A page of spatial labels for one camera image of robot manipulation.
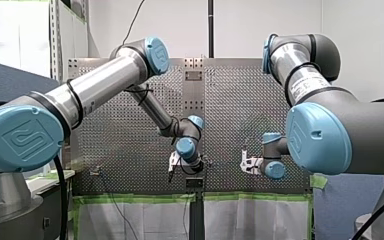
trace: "robot logo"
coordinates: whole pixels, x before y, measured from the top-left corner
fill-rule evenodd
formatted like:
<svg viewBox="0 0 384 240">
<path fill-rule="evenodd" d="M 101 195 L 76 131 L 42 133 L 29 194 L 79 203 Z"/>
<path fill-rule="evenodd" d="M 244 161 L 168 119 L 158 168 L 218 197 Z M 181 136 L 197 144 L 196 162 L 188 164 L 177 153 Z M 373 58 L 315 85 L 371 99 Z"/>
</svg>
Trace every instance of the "robot logo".
<svg viewBox="0 0 384 240">
<path fill-rule="evenodd" d="M 52 145 L 53 142 L 51 136 L 37 119 L 20 124 L 2 137 L 8 147 L 23 161 L 28 161 Z"/>
<path fill-rule="evenodd" d="M 155 49 L 155 56 L 163 63 L 167 61 L 168 57 L 164 45 L 160 45 Z"/>
</svg>

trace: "metal bracket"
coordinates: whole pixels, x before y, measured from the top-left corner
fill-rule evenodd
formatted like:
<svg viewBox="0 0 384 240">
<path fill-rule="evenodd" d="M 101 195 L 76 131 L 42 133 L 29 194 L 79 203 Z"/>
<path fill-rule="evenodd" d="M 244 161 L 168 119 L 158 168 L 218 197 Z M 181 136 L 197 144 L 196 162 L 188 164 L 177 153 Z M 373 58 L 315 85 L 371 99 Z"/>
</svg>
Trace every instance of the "metal bracket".
<svg viewBox="0 0 384 240">
<path fill-rule="evenodd" d="M 197 177 L 197 178 L 186 178 L 186 189 L 192 190 L 191 192 L 202 191 L 202 188 L 204 187 L 204 178 Z"/>
</svg>

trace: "green tape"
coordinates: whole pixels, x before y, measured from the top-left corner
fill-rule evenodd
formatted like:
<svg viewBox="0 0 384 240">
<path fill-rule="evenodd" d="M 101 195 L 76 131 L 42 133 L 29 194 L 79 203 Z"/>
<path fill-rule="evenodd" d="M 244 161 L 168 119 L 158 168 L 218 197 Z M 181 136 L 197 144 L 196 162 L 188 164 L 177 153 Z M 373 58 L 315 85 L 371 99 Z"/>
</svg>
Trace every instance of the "green tape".
<svg viewBox="0 0 384 240">
<path fill-rule="evenodd" d="M 173 194 L 173 195 L 135 195 L 135 194 L 113 194 L 116 203 L 144 203 L 144 204 L 167 204 L 167 203 L 184 203 L 185 201 L 195 201 L 193 194 Z M 230 193 L 205 193 L 205 201 L 229 201 L 239 199 L 253 199 L 265 201 L 287 201 L 287 202 L 308 202 L 308 239 L 311 239 L 312 233 L 312 211 L 313 196 L 312 194 L 270 194 L 270 193 L 246 193 L 246 192 L 230 192 Z M 73 198 L 73 228 L 74 240 L 78 239 L 79 230 L 79 209 L 86 204 L 102 204 L 114 203 L 110 194 L 92 195 L 92 196 L 76 196 Z"/>
<path fill-rule="evenodd" d="M 324 189 L 326 184 L 327 184 L 326 177 L 318 174 L 313 174 L 310 176 L 310 186 L 312 188 Z"/>
</svg>

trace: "metal frame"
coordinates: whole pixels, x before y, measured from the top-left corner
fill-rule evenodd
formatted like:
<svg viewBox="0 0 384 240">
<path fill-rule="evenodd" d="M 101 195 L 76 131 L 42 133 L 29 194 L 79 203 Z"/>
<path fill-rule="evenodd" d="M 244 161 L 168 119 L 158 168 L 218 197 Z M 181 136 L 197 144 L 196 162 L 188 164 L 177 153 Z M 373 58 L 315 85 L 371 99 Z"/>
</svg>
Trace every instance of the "metal frame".
<svg viewBox="0 0 384 240">
<path fill-rule="evenodd" d="M 69 75 L 78 77 L 106 61 L 71 59 Z M 148 82 L 170 114 L 204 116 L 202 152 L 214 163 L 208 169 L 206 191 L 311 192 L 309 175 L 290 157 L 282 158 L 287 177 L 280 181 L 247 175 L 240 170 L 240 147 L 244 140 L 249 140 L 250 154 L 259 154 L 262 133 L 284 132 L 289 109 L 282 88 L 270 76 L 262 74 L 260 59 L 202 59 L 202 66 L 199 58 L 171 59 L 170 71 Z M 104 192 L 102 184 L 92 181 L 90 176 L 96 166 L 109 169 L 107 180 L 111 181 L 109 190 L 113 192 L 184 193 L 185 176 L 180 172 L 167 185 L 168 154 L 173 147 L 171 139 L 159 137 L 155 129 L 154 123 L 126 93 L 98 109 L 79 130 L 79 148 L 72 146 L 72 159 L 83 161 L 83 171 L 74 182 L 75 194 Z"/>
<path fill-rule="evenodd" d="M 51 23 L 51 76 L 53 79 L 62 83 L 63 62 L 59 19 L 59 0 L 50 0 L 49 7 L 49 18 Z"/>
</svg>

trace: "robotic arm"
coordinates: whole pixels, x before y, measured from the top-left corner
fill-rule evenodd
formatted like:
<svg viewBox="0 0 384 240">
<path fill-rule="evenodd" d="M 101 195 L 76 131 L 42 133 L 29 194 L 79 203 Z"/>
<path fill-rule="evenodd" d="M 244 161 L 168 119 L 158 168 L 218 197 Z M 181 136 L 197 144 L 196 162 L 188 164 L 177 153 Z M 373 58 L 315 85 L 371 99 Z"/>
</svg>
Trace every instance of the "robotic arm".
<svg viewBox="0 0 384 240">
<path fill-rule="evenodd" d="M 23 172 L 45 165 L 84 117 L 124 90 L 131 92 L 162 136 L 181 138 L 176 152 L 200 171 L 197 144 L 202 119 L 190 116 L 174 121 L 141 85 L 168 67 L 164 44 L 158 38 L 147 38 L 118 47 L 108 63 L 46 94 L 32 92 L 1 106 L 0 172 Z"/>
<path fill-rule="evenodd" d="M 285 89 L 287 148 L 315 173 L 384 175 L 384 99 L 358 101 L 332 86 L 340 57 L 322 35 L 269 37 L 263 68 Z"/>
</svg>

